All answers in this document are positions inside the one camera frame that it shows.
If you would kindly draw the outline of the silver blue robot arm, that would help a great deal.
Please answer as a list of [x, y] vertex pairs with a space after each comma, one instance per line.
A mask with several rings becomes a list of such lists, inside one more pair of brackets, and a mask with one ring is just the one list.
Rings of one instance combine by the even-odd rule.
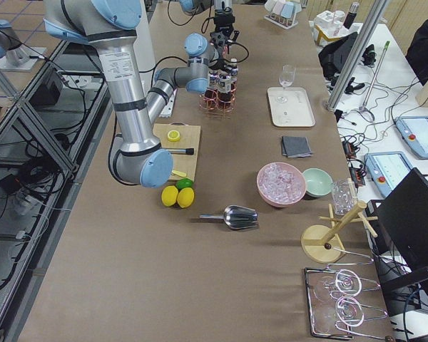
[[234, 29], [235, 16], [232, 1], [183, 0], [179, 1], [179, 4], [183, 12], [189, 16], [214, 9], [214, 15], [211, 17], [214, 31], [210, 33], [210, 41], [220, 56], [230, 52], [230, 47], [240, 34], [239, 30]]
[[127, 185], [160, 187], [168, 181], [173, 158], [153, 134], [153, 124], [175, 89], [202, 94], [209, 71], [225, 65], [234, 22], [230, 1], [181, 1], [180, 5], [187, 15], [213, 6], [215, 31], [210, 38], [190, 34], [184, 43], [188, 64], [160, 70], [153, 87], [144, 91], [133, 48], [136, 29], [146, 19], [139, 1], [44, 2], [47, 33], [97, 51], [121, 129], [111, 144], [108, 166], [115, 179]]

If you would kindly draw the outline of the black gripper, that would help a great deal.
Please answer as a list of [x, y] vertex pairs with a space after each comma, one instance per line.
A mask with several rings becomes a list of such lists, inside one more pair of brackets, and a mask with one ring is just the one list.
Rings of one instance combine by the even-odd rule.
[[235, 16], [232, 9], [216, 9], [213, 18], [215, 29], [210, 33], [210, 42], [216, 49], [223, 50], [236, 42], [239, 31], [235, 30]]
[[[235, 45], [230, 45], [230, 56], [235, 56]], [[221, 46], [218, 48], [218, 53], [220, 57], [225, 57], [226, 55], [226, 46]], [[229, 60], [224, 58], [218, 58], [213, 61], [213, 70], [214, 71], [230, 71], [231, 69], [231, 63]]]

